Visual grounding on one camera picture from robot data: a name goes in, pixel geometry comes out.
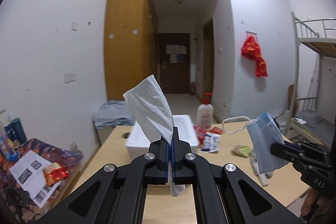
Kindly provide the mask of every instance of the light switch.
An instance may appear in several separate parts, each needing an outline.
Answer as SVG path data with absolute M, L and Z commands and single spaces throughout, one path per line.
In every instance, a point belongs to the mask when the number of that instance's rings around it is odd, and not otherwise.
M 66 73 L 64 74 L 64 83 L 71 83 L 76 81 L 76 74 L 75 73 Z
M 73 31 L 77 31 L 77 30 L 78 30 L 78 23 L 73 22 L 73 23 L 71 24 L 71 30 L 73 30 Z

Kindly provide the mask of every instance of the white tissue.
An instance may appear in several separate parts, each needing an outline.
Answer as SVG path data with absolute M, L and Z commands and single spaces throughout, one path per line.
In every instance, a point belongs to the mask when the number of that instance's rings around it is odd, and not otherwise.
M 301 118 L 296 118 L 296 120 L 300 124 L 306 124 L 307 123 L 305 120 L 302 120 Z
M 264 174 L 260 174 L 258 163 L 257 162 L 253 163 L 252 164 L 252 168 L 254 169 L 254 173 L 256 174 L 256 176 L 259 177 L 261 185 L 263 187 L 267 186 L 268 185 L 268 180 L 266 178 L 266 174 L 265 173 Z
M 153 75 L 127 91 L 124 98 L 133 117 L 150 142 L 160 140 L 162 136 L 167 143 L 171 144 L 174 127 L 173 115 L 166 97 Z M 173 183 L 171 162 L 169 162 L 168 168 L 168 183 L 171 195 L 178 196 L 183 192 L 185 186 Z

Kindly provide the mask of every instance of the patterned bedspread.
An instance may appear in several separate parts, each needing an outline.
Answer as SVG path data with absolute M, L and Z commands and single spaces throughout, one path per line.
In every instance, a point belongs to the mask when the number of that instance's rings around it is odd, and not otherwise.
M 49 160 L 50 162 L 60 162 L 61 165 L 69 172 L 69 176 L 77 169 L 83 155 L 76 152 L 69 152 L 50 144 L 44 143 L 37 139 L 31 139 L 27 141 L 24 145 L 17 149 L 19 153 L 19 159 L 24 156 L 29 150 L 33 150 L 35 153 L 39 154 L 41 157 Z M 6 200 L 7 189 L 19 189 L 20 186 L 16 183 L 16 180 L 11 175 L 9 168 L 14 165 L 14 162 L 5 161 L 3 166 L 0 166 L 0 194 L 4 200 Z M 42 215 L 44 215 L 50 209 L 56 196 L 59 194 L 61 189 L 65 186 L 66 180 L 63 180 L 61 184 L 57 187 L 55 192 L 48 199 L 47 203 L 43 208 L 39 208 L 30 199 L 28 208 L 21 208 L 18 206 L 7 204 L 16 220 L 19 223 L 35 223 Z

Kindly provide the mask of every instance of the fire extinguisher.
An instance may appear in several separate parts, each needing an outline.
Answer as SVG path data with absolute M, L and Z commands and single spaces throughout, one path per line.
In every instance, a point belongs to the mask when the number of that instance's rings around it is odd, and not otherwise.
M 190 83 L 190 95 L 191 96 L 194 96 L 195 95 L 195 92 L 196 92 L 196 83 L 195 82 L 191 82 Z

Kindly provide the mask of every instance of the metal bed frame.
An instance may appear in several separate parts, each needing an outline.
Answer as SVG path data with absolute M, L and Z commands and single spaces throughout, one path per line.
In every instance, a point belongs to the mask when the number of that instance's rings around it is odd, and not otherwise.
M 320 95 L 320 86 L 321 86 L 321 76 L 322 76 L 322 59 L 323 57 L 336 58 L 336 38 L 328 38 L 327 30 L 336 30 L 336 28 L 326 28 L 325 22 L 335 21 L 336 18 L 326 18 L 326 19 L 314 19 L 314 20 L 305 20 L 301 21 L 295 17 L 292 12 L 292 22 L 295 33 L 295 81 L 293 87 L 293 94 L 289 109 L 289 117 L 286 124 L 285 135 L 287 134 L 290 128 L 295 129 L 298 133 L 309 139 L 310 141 L 321 143 L 327 146 L 324 141 L 319 137 L 309 134 L 307 129 L 303 129 L 299 125 L 295 124 L 293 121 L 294 118 L 291 117 L 294 106 L 298 105 L 300 111 L 304 110 L 315 110 L 318 106 L 318 98 Z M 311 27 L 307 25 L 309 22 L 320 22 L 323 26 L 324 37 L 321 37 L 318 32 L 315 32 Z M 318 79 L 317 79 L 317 91 L 316 95 L 312 97 L 296 97 L 297 85 L 298 85 L 298 76 L 299 76 L 299 47 L 301 44 L 304 44 L 314 52 L 318 53 L 319 57 L 319 70 L 318 70 Z

